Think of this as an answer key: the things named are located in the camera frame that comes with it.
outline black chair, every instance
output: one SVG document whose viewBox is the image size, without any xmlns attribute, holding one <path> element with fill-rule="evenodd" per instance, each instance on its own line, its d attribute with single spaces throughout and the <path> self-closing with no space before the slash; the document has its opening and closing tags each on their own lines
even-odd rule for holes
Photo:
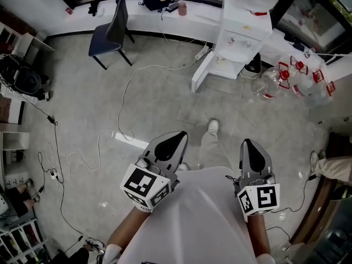
<svg viewBox="0 0 352 264">
<path fill-rule="evenodd" d="M 129 65 L 132 65 L 130 60 L 127 59 L 126 55 L 122 51 L 123 40 L 125 33 L 130 37 L 134 43 L 134 39 L 129 33 L 126 24 L 128 20 L 128 13 L 126 8 L 125 0 L 116 0 L 116 11 L 115 16 L 111 23 L 103 24 L 95 28 L 92 40 L 90 42 L 89 53 L 90 57 L 102 66 L 103 69 L 107 69 L 102 62 L 96 57 L 100 54 L 108 52 L 118 51 L 120 55 L 126 60 Z"/>
</svg>

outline person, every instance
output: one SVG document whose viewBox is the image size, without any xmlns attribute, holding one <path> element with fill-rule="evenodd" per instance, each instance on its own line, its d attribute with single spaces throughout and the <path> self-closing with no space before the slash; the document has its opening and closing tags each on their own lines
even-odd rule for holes
<svg viewBox="0 0 352 264">
<path fill-rule="evenodd" d="M 81 247 L 76 253 L 68 258 L 64 252 L 60 251 L 50 262 L 51 264 L 87 264 L 89 259 L 89 252 L 94 251 L 100 253 L 104 248 L 104 244 L 93 238 L 85 240 L 85 245 Z"/>
<path fill-rule="evenodd" d="M 337 179 L 352 185 L 352 157 L 326 158 L 325 152 L 310 156 L 312 174 L 321 174 L 329 179 Z"/>
<path fill-rule="evenodd" d="M 245 224 L 218 129 L 212 120 L 202 138 L 202 170 L 178 171 L 180 184 L 152 213 L 134 207 L 98 263 L 275 263 L 263 215 Z"/>
<path fill-rule="evenodd" d="M 32 186 L 32 179 L 28 179 L 26 183 L 20 184 L 16 188 L 4 192 L 5 200 L 9 205 L 9 210 L 4 215 L 8 217 L 12 215 L 13 211 L 15 211 L 16 215 L 21 217 L 28 213 L 29 209 L 31 209 L 35 203 L 40 201 L 39 194 L 35 194 L 33 197 L 28 194 L 27 188 Z"/>
</svg>

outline gray floor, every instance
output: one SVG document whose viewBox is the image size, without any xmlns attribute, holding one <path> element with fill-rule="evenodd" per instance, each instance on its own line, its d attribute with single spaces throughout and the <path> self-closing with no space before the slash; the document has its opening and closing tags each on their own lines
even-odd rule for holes
<svg viewBox="0 0 352 264">
<path fill-rule="evenodd" d="M 201 49 L 195 44 L 181 42 L 172 46 L 163 38 L 136 36 L 136 44 L 125 40 L 126 54 L 134 65 L 128 66 L 117 52 L 109 53 L 100 57 L 108 66 L 105 71 L 87 55 L 90 38 L 91 35 L 75 35 L 53 39 L 51 46 L 56 51 L 45 56 L 43 63 L 45 73 L 52 79 L 54 95 L 38 106 L 59 122 L 57 134 L 64 176 L 68 175 L 67 156 L 74 151 L 81 153 L 90 168 L 98 168 L 99 133 L 117 128 L 122 93 L 135 69 L 150 64 L 186 66 Z M 196 69 L 195 65 L 175 71 L 150 67 L 136 72 L 126 93 L 120 127 L 146 142 L 170 131 L 187 131 L 190 143 L 185 161 L 196 169 L 201 137 L 209 119 L 215 117 L 221 123 L 219 138 L 228 152 L 234 176 L 239 175 L 241 142 L 254 139 L 272 157 L 282 189 L 282 208 L 298 208 L 309 172 L 310 151 L 320 150 L 327 134 L 305 119 L 307 109 L 293 95 L 269 102 L 253 101 L 250 80 L 209 76 L 196 94 L 191 93 L 191 78 Z M 37 153 L 42 152 L 45 169 L 52 167 L 46 159 L 45 147 L 51 157 L 46 144 L 50 142 L 56 150 L 53 125 L 28 104 L 23 124 L 31 131 L 26 160 L 39 188 L 43 174 Z M 101 168 L 97 171 L 88 170 L 77 154 L 70 157 L 71 175 L 65 180 L 63 213 L 85 236 L 106 242 L 132 208 L 119 184 L 129 163 L 135 162 L 141 150 L 112 138 L 112 132 L 105 132 L 101 135 L 100 151 Z M 281 226 L 292 235 L 309 206 L 317 180 L 307 184 L 301 211 L 286 211 L 286 216 L 269 213 L 265 215 L 267 227 Z M 47 175 L 45 191 L 35 210 L 52 251 L 57 247 L 67 249 L 79 236 L 60 215 L 61 198 L 62 188 Z M 282 253 L 287 237 L 281 230 L 270 230 L 268 236 L 277 258 L 289 253 Z"/>
</svg>

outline electric outlet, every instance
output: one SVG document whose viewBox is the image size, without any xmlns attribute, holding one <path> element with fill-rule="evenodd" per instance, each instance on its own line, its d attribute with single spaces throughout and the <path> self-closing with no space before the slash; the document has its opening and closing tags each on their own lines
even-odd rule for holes
<svg viewBox="0 0 352 264">
<path fill-rule="evenodd" d="M 204 45 L 202 50 L 200 50 L 199 53 L 195 56 L 195 60 L 198 61 L 199 59 L 201 59 L 201 57 L 203 57 L 204 54 L 206 54 L 208 51 L 209 51 L 209 47 Z"/>
</svg>

